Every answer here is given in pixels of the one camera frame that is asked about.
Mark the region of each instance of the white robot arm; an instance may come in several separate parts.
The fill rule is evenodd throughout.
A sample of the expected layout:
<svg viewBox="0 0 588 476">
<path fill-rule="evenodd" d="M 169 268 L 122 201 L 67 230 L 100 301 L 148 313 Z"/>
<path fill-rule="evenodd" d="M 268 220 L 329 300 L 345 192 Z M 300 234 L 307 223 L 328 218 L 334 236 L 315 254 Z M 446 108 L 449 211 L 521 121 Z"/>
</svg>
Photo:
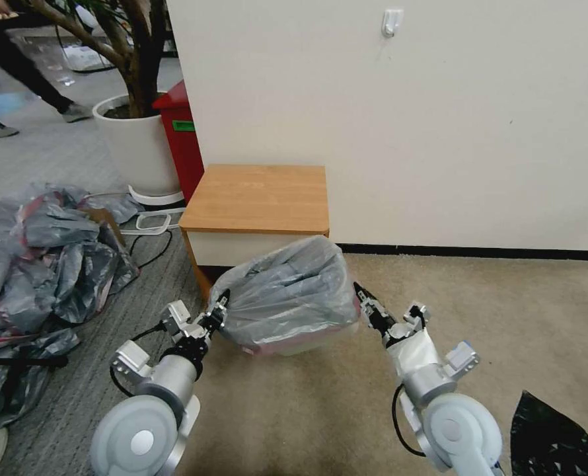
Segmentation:
<svg viewBox="0 0 588 476">
<path fill-rule="evenodd" d="M 476 400 L 454 393 L 457 380 L 479 363 L 477 353 L 461 342 L 440 359 L 426 331 L 429 313 L 414 303 L 396 321 L 366 289 L 355 284 L 361 310 L 383 338 L 397 376 L 392 403 L 397 435 L 404 447 L 427 457 L 444 472 L 460 476 L 500 476 L 501 433 L 494 417 Z M 91 443 L 91 462 L 98 476 L 171 476 L 200 411 L 193 393 L 212 334 L 224 327 L 230 293 L 226 291 L 205 313 L 189 322 L 181 301 L 169 304 L 161 322 L 125 342 L 110 363 L 114 383 L 129 397 L 100 421 Z M 174 345 L 151 367 L 149 355 L 134 341 L 166 330 Z M 134 386 L 126 391 L 116 375 Z M 421 451 L 404 441 L 397 424 L 396 404 L 415 432 Z"/>
<path fill-rule="evenodd" d="M 129 398 L 111 409 L 94 433 L 90 456 L 98 476 L 174 474 L 200 412 L 193 387 L 202 374 L 212 334 L 225 325 L 229 298 L 230 291 L 224 292 L 192 322 L 184 303 L 172 302 L 157 326 L 116 351 L 111 376 Z M 134 341 L 158 330 L 166 330 L 174 345 L 150 367 L 149 355 Z M 135 385 L 135 395 L 120 385 L 115 373 Z"/>
<path fill-rule="evenodd" d="M 497 422 L 477 400 L 454 393 L 457 380 L 479 363 L 479 355 L 464 341 L 442 360 L 426 330 L 426 306 L 414 302 L 403 320 L 396 321 L 373 294 L 358 283 L 354 286 L 362 313 L 380 332 L 397 373 L 392 415 L 402 445 L 441 472 L 454 468 L 459 476 L 502 475 Z M 398 396 L 421 451 L 409 447 L 400 433 Z"/>
</svg>

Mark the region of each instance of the potted plant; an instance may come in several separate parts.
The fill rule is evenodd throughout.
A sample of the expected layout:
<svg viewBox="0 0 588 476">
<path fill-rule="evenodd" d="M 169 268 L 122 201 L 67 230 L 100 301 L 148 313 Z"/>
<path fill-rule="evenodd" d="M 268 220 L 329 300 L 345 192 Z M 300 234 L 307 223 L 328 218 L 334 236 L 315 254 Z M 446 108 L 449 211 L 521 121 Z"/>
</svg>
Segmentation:
<svg viewBox="0 0 588 476">
<path fill-rule="evenodd" d="M 133 197 L 146 205 L 181 200 L 164 128 L 153 109 L 166 36 L 164 0 L 26 1 L 120 72 L 126 94 L 100 102 L 93 112 Z M 106 40 L 89 32 L 77 7 L 95 16 Z"/>
</svg>

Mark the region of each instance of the white wall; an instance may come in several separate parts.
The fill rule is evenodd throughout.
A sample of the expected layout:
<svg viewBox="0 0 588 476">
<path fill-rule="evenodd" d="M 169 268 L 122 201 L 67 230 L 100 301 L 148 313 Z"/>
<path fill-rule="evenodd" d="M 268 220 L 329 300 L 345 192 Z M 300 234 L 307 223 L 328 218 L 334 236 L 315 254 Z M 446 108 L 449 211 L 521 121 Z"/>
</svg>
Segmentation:
<svg viewBox="0 0 588 476">
<path fill-rule="evenodd" d="M 333 240 L 588 249 L 588 0 L 168 4 L 204 162 L 326 165 Z"/>
</svg>

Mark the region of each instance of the black pants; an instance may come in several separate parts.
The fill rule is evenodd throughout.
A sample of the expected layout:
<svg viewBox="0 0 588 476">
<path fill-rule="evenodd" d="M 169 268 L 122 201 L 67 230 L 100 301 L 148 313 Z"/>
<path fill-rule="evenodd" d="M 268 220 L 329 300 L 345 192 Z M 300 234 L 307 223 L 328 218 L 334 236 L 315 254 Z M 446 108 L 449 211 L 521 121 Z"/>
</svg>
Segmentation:
<svg viewBox="0 0 588 476">
<path fill-rule="evenodd" d="M 28 59 L 12 43 L 8 35 L 1 27 L 0 21 L 0 67 L 10 76 L 19 80 L 26 85 L 34 94 L 41 98 L 50 106 L 63 112 L 71 104 L 71 100 L 61 96 L 61 94 L 52 86 L 45 77 L 36 69 L 32 60 Z"/>
</svg>

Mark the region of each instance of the wastebasket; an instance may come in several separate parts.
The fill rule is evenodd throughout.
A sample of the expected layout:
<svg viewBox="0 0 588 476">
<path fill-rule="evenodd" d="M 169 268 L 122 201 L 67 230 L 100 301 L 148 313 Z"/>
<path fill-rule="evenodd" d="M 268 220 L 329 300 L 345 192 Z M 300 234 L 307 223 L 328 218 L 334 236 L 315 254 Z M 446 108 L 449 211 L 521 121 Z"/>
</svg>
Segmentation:
<svg viewBox="0 0 588 476">
<path fill-rule="evenodd" d="M 160 111 L 180 187 L 188 203 L 203 175 L 202 155 L 184 82 L 160 96 L 153 107 Z"/>
</svg>

